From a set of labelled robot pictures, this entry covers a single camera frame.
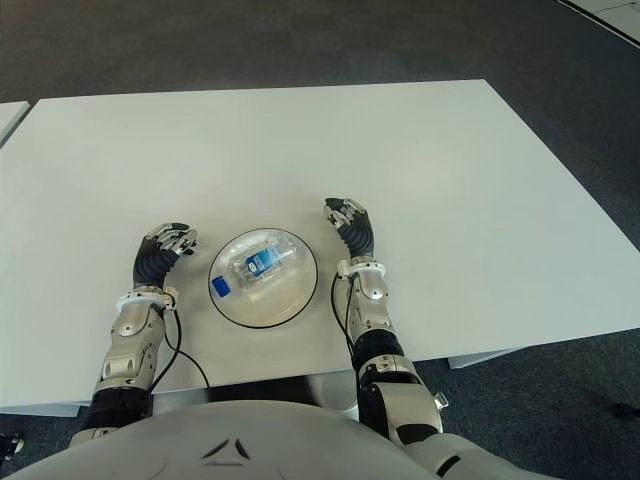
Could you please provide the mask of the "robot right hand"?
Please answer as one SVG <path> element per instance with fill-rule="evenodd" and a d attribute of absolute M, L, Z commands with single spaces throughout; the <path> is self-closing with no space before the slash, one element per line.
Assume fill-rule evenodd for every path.
<path fill-rule="evenodd" d="M 374 232 L 367 210 L 355 200 L 330 197 L 324 200 L 324 213 L 346 245 L 351 263 L 374 258 Z"/>

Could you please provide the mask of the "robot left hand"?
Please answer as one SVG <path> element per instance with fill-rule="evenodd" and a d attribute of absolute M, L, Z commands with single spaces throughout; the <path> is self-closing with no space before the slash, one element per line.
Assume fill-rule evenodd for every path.
<path fill-rule="evenodd" d="M 197 231 L 189 225 L 162 223 L 147 232 L 133 263 L 133 287 L 164 288 L 168 273 L 180 257 L 192 255 L 197 245 Z"/>

